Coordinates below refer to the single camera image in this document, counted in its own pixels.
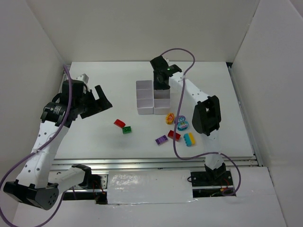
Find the small red curved brick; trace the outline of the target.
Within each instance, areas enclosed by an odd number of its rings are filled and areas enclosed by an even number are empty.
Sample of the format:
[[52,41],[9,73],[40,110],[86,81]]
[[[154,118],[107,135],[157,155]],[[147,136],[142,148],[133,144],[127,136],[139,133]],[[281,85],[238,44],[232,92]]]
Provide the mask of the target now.
[[123,121],[119,120],[119,119],[115,120],[114,125],[118,126],[121,129],[126,126],[126,124]]

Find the green square brick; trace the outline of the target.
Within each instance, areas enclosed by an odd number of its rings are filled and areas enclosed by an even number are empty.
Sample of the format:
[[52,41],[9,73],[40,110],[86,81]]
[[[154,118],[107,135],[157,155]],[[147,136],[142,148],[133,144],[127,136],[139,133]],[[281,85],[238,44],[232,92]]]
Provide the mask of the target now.
[[122,128],[123,134],[129,134],[132,132],[131,126],[125,126]]

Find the red rectangular brick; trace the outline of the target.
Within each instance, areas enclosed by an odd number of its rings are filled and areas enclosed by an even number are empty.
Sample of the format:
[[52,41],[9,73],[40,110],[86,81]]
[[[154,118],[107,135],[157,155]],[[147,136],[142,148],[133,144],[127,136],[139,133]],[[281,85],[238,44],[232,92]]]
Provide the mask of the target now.
[[175,133],[173,130],[170,130],[167,134],[167,137],[170,138],[170,139],[175,138],[175,141],[179,141],[180,138],[181,138],[181,135],[177,132]]

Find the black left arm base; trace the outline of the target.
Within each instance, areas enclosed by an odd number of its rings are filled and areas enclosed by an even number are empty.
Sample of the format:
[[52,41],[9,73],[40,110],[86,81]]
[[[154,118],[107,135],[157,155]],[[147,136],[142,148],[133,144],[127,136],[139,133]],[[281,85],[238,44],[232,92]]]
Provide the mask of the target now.
[[107,188],[107,180],[108,175],[107,174],[93,174],[90,177],[89,184],[91,188],[98,188],[98,189],[106,189]]

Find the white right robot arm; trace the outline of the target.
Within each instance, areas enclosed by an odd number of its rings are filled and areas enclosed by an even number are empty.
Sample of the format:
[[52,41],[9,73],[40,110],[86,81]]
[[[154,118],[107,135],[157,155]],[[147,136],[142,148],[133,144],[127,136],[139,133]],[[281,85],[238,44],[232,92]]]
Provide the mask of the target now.
[[190,97],[193,104],[191,125],[201,135],[205,153],[193,157],[181,157],[173,142],[174,153],[177,158],[188,161],[205,156],[205,170],[209,180],[216,180],[226,172],[226,165],[222,158],[218,139],[221,118],[220,101],[217,96],[209,96],[200,90],[193,82],[186,78],[186,73],[174,65],[169,65],[160,55],[150,61],[153,68],[153,87],[155,90],[168,90],[171,86],[181,89],[178,105],[179,115],[183,96]]

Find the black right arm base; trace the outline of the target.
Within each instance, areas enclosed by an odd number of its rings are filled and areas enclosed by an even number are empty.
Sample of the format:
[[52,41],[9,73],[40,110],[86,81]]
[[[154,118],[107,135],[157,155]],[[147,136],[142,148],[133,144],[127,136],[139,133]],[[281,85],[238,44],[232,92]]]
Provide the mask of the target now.
[[213,179],[206,171],[191,172],[187,181],[192,184],[193,187],[208,187],[208,186],[233,186],[233,180],[230,171],[226,171],[222,176],[217,179]]

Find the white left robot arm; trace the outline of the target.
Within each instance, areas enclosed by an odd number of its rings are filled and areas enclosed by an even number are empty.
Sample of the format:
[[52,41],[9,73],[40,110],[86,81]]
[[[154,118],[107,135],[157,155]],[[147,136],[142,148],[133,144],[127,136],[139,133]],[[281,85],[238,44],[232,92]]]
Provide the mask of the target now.
[[39,134],[30,158],[15,181],[4,184],[7,195],[18,202],[49,210],[58,196],[73,186],[102,188],[106,180],[81,164],[72,165],[56,177],[49,177],[58,148],[72,122],[78,116],[84,119],[112,107],[101,86],[97,85],[95,90],[98,99],[84,81],[71,79],[63,82],[62,92],[43,108]]

